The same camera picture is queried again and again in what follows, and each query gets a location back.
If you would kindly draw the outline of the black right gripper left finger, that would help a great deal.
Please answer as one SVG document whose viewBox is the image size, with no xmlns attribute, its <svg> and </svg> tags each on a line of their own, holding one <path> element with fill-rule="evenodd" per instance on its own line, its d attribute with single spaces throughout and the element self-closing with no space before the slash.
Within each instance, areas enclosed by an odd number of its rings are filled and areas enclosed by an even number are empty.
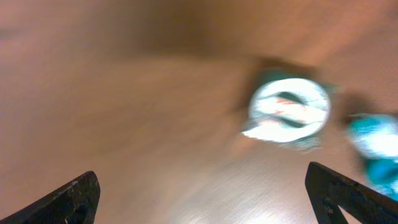
<svg viewBox="0 0 398 224">
<path fill-rule="evenodd" d="M 88 171 L 1 220 L 1 224 L 94 224 L 100 184 Z"/>
</svg>

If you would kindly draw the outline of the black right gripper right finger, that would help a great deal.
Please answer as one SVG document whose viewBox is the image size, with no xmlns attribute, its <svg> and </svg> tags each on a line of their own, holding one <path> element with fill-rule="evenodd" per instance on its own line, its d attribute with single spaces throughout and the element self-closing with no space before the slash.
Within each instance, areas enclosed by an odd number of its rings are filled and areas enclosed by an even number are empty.
<svg viewBox="0 0 398 224">
<path fill-rule="evenodd" d="M 397 202 L 318 162 L 305 176 L 313 211 L 320 224 L 347 224 L 342 210 L 360 223 L 397 223 Z"/>
</svg>

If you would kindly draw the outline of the blue mouthwash bottle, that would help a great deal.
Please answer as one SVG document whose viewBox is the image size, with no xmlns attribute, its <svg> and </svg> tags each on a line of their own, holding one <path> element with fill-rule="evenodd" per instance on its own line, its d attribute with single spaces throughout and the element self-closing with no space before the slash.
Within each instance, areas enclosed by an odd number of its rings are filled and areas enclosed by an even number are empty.
<svg viewBox="0 0 398 224">
<path fill-rule="evenodd" d="M 366 178 L 374 189 L 397 200 L 397 117 L 389 114 L 352 115 L 347 134 L 365 160 Z"/>
</svg>

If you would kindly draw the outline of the green round-label box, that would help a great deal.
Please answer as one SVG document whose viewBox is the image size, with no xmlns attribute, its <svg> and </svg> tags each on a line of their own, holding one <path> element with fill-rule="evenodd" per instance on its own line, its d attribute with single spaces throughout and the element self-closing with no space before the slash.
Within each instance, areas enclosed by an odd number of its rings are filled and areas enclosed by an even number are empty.
<svg viewBox="0 0 398 224">
<path fill-rule="evenodd" d="M 319 149 L 337 87 L 308 74 L 269 68 L 258 73 L 240 133 L 296 151 Z"/>
</svg>

